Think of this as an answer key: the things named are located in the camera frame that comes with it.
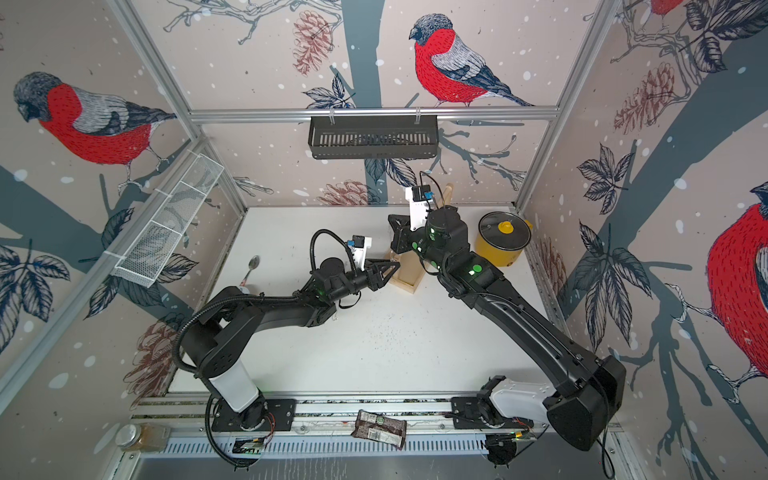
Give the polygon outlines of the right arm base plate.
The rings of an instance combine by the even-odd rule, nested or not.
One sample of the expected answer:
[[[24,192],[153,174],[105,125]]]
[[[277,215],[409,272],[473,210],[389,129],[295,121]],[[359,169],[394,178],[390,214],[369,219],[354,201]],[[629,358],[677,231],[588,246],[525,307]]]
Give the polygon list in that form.
[[[529,431],[535,425],[530,419],[504,417],[489,400],[478,397],[452,397],[451,418],[455,429],[503,429],[516,428]]]

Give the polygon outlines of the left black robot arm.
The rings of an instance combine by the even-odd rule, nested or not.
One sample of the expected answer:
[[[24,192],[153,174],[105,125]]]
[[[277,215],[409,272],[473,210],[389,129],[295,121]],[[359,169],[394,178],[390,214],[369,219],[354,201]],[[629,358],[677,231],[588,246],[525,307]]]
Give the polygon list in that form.
[[[258,429],[270,412],[241,361],[246,346],[260,331],[320,326],[346,308],[344,298],[385,287],[400,264],[369,258],[358,263],[354,253],[365,249],[362,236],[345,241],[331,230],[317,230],[309,243],[310,277],[302,288],[290,296],[221,290],[179,328],[174,364],[206,386],[210,398],[234,415],[238,429]]]

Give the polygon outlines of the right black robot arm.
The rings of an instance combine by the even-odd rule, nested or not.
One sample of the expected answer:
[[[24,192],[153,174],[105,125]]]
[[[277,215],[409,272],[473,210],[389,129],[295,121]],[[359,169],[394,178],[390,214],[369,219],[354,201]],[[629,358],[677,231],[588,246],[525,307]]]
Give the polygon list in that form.
[[[571,446],[589,450],[623,402],[626,369],[603,359],[556,328],[527,302],[503,272],[470,248],[458,209],[427,214],[413,230],[407,215],[390,214],[391,248],[432,263],[449,296],[491,320],[538,365],[555,389],[543,400],[547,423]]]

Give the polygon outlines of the wooden jewelry display stand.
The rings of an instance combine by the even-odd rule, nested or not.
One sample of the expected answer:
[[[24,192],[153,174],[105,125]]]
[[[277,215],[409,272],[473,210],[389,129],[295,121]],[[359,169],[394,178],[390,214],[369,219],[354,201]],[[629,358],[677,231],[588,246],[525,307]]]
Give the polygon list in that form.
[[[448,184],[447,190],[446,190],[448,196],[447,196],[447,199],[443,200],[442,203],[439,203],[436,201],[435,194],[431,190],[434,195],[434,198],[430,202],[430,211],[437,210],[438,208],[449,204],[452,198],[452,189],[453,189],[453,185]],[[421,265],[421,260],[417,255],[417,253],[414,250],[411,250],[404,254],[395,254],[390,249],[389,258],[391,260],[396,260],[400,262],[400,268],[393,275],[392,279],[390,280],[390,283],[411,294],[414,294],[418,289],[418,286],[425,275],[425,270]]]

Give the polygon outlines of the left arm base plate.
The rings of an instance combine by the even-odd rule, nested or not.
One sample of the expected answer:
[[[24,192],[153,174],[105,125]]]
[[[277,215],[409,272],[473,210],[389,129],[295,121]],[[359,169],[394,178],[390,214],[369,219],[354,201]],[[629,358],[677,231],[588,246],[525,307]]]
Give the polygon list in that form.
[[[291,430],[297,402],[294,399],[257,399],[241,412],[224,400],[210,408],[213,432],[287,432]]]

